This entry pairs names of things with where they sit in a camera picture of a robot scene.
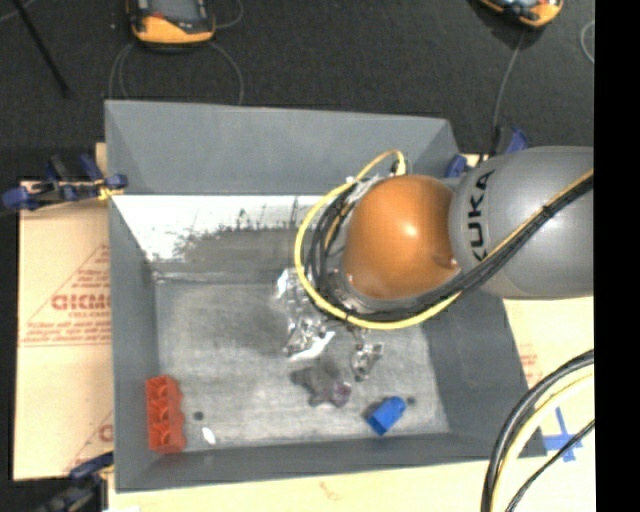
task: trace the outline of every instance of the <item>black floor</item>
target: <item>black floor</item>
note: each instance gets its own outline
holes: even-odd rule
[[[235,2],[216,1],[220,23],[236,16]],[[240,82],[220,49],[241,72],[245,105],[443,117],[470,153],[490,148],[494,117],[535,146],[594,143],[595,0],[565,2],[551,25],[524,34],[468,0],[243,0],[240,22],[218,32],[218,50],[159,55],[132,46],[121,69],[116,57],[133,41],[124,0],[23,3],[72,96],[62,96],[13,1],[0,0],[0,191],[41,175],[54,152],[93,147],[104,136],[106,97],[236,103]],[[0,492],[9,493],[0,509],[13,511],[64,482],[8,482],[15,217],[0,218],[0,241]]]

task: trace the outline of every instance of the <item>gray tray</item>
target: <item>gray tray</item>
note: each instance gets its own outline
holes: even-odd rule
[[[421,326],[372,333],[385,355],[336,408],[311,407],[292,382],[310,363],[283,354],[273,296],[318,194],[390,147],[413,172],[441,176],[456,152],[448,123],[121,101],[107,102],[106,118],[110,172],[131,182],[110,208],[119,491],[489,454],[526,391],[499,299],[470,293]],[[354,340],[335,330],[321,361],[349,377]],[[147,447],[144,382],[164,373],[184,394],[187,446],[174,455]],[[410,405],[379,438],[363,415],[391,395]]]

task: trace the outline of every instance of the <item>kuka logo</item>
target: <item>kuka logo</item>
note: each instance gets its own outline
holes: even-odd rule
[[[109,309],[111,296],[106,294],[68,294],[54,295],[51,307],[58,311],[73,311],[77,309]]]
[[[469,210],[469,212],[467,213],[467,217],[469,217],[469,219],[474,219],[474,220],[473,222],[469,221],[469,223],[467,224],[467,227],[469,228],[469,231],[472,232],[471,252],[473,253],[473,256],[478,261],[482,261],[487,257],[487,249],[484,247],[484,233],[482,230],[483,223],[480,222],[482,220],[482,210],[480,210],[480,204],[484,199],[484,193],[485,193],[485,190],[487,189],[487,181],[489,180],[489,178],[494,172],[496,172],[495,169],[487,173],[484,173],[482,176],[478,178],[478,181],[476,181],[475,188],[477,188],[480,191],[480,194],[476,196],[471,194],[471,197],[469,198],[469,204],[471,205],[471,210]]]

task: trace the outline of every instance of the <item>orange sphere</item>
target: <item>orange sphere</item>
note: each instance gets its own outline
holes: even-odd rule
[[[374,185],[354,207],[342,265],[365,296],[394,300],[428,292],[458,266],[449,241],[453,192],[430,176],[403,175]]]

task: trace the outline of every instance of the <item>red lego brick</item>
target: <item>red lego brick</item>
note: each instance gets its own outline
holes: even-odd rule
[[[146,395],[149,448],[162,454],[184,450],[187,440],[182,434],[184,414],[178,383],[169,375],[151,377],[146,381]]]

